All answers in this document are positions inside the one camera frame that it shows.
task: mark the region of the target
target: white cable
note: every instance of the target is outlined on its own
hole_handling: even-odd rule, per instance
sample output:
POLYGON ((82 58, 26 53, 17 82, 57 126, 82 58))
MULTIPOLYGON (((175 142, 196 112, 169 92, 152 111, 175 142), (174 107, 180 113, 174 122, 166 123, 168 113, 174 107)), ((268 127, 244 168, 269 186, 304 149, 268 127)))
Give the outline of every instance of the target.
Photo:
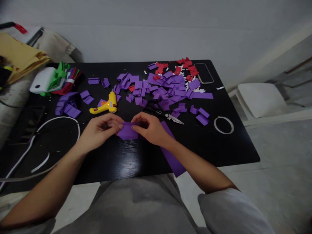
POLYGON ((226 118, 226 117, 223 117, 223 116, 219 116, 218 118, 215 118, 215 120, 214 120, 214 127, 216 128, 216 130, 218 131, 218 132, 221 132, 222 134, 231 134, 231 133, 233 133, 234 132, 234 124, 228 119, 228 118, 226 118), (218 127, 217 127, 217 124, 216 124, 216 122, 217 122, 217 119, 225 119, 226 121, 228 121, 229 122, 229 124, 231 125, 231 131, 229 132, 229 133, 225 133, 225 132, 222 132, 218 127))
MULTIPOLYGON (((46 125, 48 122, 52 121, 52 120, 55 120, 55 119, 60 119, 60 118, 68 118, 68 119, 72 119, 74 120, 75 122, 77 122, 77 126, 78 126, 78 138, 77 138, 77 141, 80 137, 80 126, 79 126, 79 123, 77 120, 75 120, 74 118, 71 118, 71 117, 67 117, 67 116, 60 116, 60 117, 56 117, 56 118, 53 118, 53 119, 50 119, 48 120, 47 122, 45 122, 43 125, 41 125, 38 130, 37 130, 37 133, 40 131, 40 129, 43 128, 44 125, 46 125)), ((32 147, 32 143, 33 143, 33 140, 35 139, 36 135, 34 135, 32 137, 32 139, 30 140, 30 144, 29 144, 29 147, 27 148, 27 150, 23 153, 23 155, 20 157, 20 159, 17 161, 17 163, 12 167, 12 169, 10 170, 10 172, 7 174, 7 176, 5 178, 0 178, 0 182, 3 182, 2 185, 0 186, 0 192, 5 184, 5 182, 17 182, 17 181, 23 181, 23 180, 28 180, 28 179, 31 179, 31 178, 34 178, 36 176, 39 176, 39 175, 42 175, 50 170, 53 169, 53 167, 56 166, 56 164, 58 164, 58 161, 56 164, 54 164, 52 167, 50 167, 49 169, 43 171, 43 172, 40 172, 40 173, 37 173, 37 174, 34 174, 34 175, 31 175, 31 176, 27 176, 27 177, 22 177, 22 178, 11 178, 9 179, 10 175, 12 174, 12 172, 15 170, 15 168, 18 166, 18 164, 23 160, 23 158, 25 157, 25 155, 28 153, 28 151, 30 150, 30 148, 32 147)))

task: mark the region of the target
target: black wire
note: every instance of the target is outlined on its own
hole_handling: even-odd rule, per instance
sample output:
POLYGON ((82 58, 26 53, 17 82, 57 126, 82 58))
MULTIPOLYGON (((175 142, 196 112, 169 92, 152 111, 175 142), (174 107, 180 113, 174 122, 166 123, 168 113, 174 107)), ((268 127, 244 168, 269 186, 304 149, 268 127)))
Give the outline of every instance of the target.
POLYGON ((3 104, 3 105, 5 105, 5 106, 7 106, 7 107, 18 108, 18 109, 27 109, 26 107, 15 107, 15 106, 10 106, 10 105, 4 103, 4 102, 1 101, 1 100, 0 100, 0 103, 3 104))

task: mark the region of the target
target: person's right hand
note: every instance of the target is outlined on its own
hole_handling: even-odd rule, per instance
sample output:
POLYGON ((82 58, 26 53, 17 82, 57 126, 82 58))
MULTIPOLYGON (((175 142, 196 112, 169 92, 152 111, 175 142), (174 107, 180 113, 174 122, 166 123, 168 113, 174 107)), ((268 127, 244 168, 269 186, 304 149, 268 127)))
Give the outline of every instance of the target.
POLYGON ((131 123, 134 122, 146 122, 149 125, 147 129, 133 125, 132 129, 141 134, 154 145, 164 147, 171 140, 173 140, 173 138, 162 127, 159 119, 154 115, 140 112, 131 120, 131 123))

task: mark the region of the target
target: finger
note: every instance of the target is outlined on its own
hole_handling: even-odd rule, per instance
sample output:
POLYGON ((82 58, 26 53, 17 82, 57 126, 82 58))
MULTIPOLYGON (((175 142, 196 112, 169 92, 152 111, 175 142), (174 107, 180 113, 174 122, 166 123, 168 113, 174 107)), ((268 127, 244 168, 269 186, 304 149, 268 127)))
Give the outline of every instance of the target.
POLYGON ((101 115, 99 117, 93 118, 94 121, 100 123, 100 122, 107 122, 109 120, 117 120, 119 123, 123 123, 124 120, 119 117, 118 115, 115 115, 113 113, 108 113, 105 115, 101 115))
POLYGON ((145 133, 146 133, 146 131, 147 131, 145 128, 142 128, 142 127, 137 126, 137 125, 132 125, 131 128, 132 128, 134 131, 136 131, 138 134, 141 134, 142 136, 144 136, 145 133))
POLYGON ((153 115, 150 115, 150 114, 145 113, 145 112, 140 112, 133 117, 133 119, 131 120, 131 123, 136 122, 138 119, 144 119, 144 120, 147 120, 149 122, 152 118, 154 118, 153 115))
POLYGON ((103 132, 104 138, 108 139, 109 137, 111 137, 112 135, 114 135, 115 133, 117 133, 121 129, 123 129, 123 127, 124 127, 123 124, 119 124, 119 125, 115 125, 109 129, 107 129, 106 131, 103 132))
POLYGON ((117 120, 109 120, 109 121, 107 121, 106 123, 107 123, 107 124, 113 123, 113 124, 115 124, 115 125, 120 124, 117 120))

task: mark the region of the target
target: white wall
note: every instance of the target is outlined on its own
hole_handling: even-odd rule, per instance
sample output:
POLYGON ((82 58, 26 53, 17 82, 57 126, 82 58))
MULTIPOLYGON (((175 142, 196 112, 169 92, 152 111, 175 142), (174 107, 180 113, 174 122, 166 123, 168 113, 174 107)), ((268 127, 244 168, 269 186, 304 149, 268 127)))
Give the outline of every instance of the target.
POLYGON ((229 88, 312 21, 311 0, 10 0, 0 22, 50 28, 85 62, 211 59, 229 88))

